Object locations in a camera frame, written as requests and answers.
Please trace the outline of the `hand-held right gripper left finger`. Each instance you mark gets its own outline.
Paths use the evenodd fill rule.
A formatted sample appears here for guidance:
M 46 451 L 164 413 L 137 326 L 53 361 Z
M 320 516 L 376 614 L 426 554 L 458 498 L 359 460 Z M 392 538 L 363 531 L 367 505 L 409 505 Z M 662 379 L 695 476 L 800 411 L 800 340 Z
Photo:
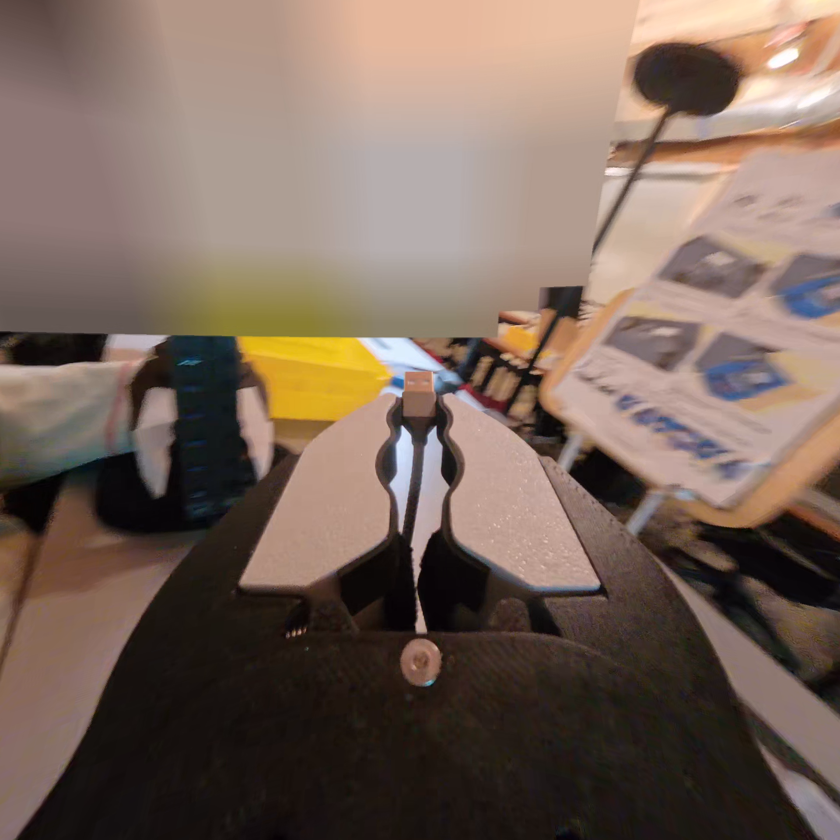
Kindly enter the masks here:
M 316 590 L 396 531 L 389 453 L 397 397 L 386 393 L 302 451 L 239 579 L 241 590 Z

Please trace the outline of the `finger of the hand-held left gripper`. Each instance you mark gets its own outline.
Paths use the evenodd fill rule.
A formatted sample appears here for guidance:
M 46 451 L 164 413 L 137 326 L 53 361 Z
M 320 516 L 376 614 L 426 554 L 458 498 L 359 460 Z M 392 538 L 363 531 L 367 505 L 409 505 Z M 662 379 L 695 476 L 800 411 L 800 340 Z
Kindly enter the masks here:
M 239 389 L 239 432 L 256 475 L 266 475 L 275 453 L 275 427 L 257 386 Z
M 162 498 L 169 484 L 176 419 L 174 390 L 156 386 L 146 391 L 133 430 L 133 444 L 141 481 L 152 499 Z

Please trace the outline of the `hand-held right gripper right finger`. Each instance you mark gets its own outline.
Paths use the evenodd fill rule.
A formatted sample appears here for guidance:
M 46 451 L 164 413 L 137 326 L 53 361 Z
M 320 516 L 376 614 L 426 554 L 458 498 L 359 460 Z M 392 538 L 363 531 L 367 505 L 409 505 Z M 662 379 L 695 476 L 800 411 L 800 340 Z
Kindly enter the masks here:
M 439 408 L 443 524 L 454 547 L 525 592 L 598 592 L 601 580 L 531 446 L 456 395 Z

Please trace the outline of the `black multi-port usb hub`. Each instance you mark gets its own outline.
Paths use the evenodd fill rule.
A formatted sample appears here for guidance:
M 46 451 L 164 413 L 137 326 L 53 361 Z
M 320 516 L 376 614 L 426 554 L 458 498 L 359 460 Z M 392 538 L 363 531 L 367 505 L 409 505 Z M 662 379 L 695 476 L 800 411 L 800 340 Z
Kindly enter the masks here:
M 175 395 L 176 488 L 183 521 L 213 526 L 257 483 L 238 420 L 244 364 L 233 337 L 164 341 Z

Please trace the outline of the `yellow plastic bin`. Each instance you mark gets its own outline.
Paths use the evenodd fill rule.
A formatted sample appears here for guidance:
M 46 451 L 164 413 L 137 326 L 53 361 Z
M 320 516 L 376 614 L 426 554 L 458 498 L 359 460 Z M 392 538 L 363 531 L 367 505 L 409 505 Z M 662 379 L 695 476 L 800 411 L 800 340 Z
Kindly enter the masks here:
M 336 422 L 377 398 L 392 373 L 356 338 L 238 337 L 274 419 Z

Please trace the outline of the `person's left forearm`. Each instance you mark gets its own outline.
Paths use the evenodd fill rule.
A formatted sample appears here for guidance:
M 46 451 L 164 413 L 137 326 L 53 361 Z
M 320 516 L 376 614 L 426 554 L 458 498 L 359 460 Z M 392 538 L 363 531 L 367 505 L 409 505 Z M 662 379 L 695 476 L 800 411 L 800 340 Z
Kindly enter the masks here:
M 133 452 L 138 360 L 1 367 L 1 490 Z

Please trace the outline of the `black quilted pad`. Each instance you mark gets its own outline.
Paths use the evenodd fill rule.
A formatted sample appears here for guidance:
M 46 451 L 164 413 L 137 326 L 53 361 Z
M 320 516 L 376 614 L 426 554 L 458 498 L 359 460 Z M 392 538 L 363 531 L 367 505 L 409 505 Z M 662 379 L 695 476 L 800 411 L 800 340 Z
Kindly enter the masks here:
M 244 442 L 238 444 L 238 457 L 232 461 L 233 495 L 229 502 L 206 516 L 191 517 L 185 508 L 182 488 L 185 471 L 181 467 L 181 448 L 173 444 L 170 474 L 161 497 L 152 497 L 140 474 L 136 455 L 107 458 L 101 466 L 94 493 L 98 519 L 107 527 L 123 532 L 155 534 L 208 529 L 222 520 L 245 497 L 259 479 Z

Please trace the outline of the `wooden display board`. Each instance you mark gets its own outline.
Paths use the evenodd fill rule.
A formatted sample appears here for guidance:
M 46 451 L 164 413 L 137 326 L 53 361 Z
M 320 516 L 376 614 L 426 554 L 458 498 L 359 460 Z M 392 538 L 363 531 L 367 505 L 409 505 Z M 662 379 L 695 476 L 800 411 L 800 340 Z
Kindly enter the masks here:
M 592 443 L 605 451 L 615 462 L 639 478 L 645 491 L 650 487 L 665 487 L 655 484 L 645 470 L 632 469 L 625 458 L 614 453 L 609 444 L 602 444 L 588 426 L 571 419 L 558 394 L 563 378 L 584 355 L 593 342 L 615 318 L 627 299 L 632 298 L 635 289 L 626 289 L 616 294 L 604 307 L 593 314 L 579 327 L 578 334 L 568 347 L 563 358 L 543 376 L 539 387 L 539 400 L 546 412 L 566 426 L 566 432 L 579 431 L 585 436 L 585 443 Z M 769 522 L 781 513 L 795 508 L 805 492 L 818 483 L 838 463 L 839 416 L 836 413 L 817 428 L 810 439 L 804 440 L 785 458 L 772 465 L 763 475 L 763 480 L 740 503 L 729 509 L 712 507 L 702 500 L 691 497 L 686 490 L 679 489 L 674 498 L 678 507 L 693 519 L 712 526 L 732 529 L 751 529 Z

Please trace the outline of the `printed instruction sheet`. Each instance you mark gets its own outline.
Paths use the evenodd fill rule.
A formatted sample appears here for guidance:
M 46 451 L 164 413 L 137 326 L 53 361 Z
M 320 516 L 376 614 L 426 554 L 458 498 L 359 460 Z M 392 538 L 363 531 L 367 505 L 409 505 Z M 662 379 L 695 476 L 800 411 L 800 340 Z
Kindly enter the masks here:
M 549 387 L 654 487 L 718 510 L 838 415 L 838 149 L 759 152 Z

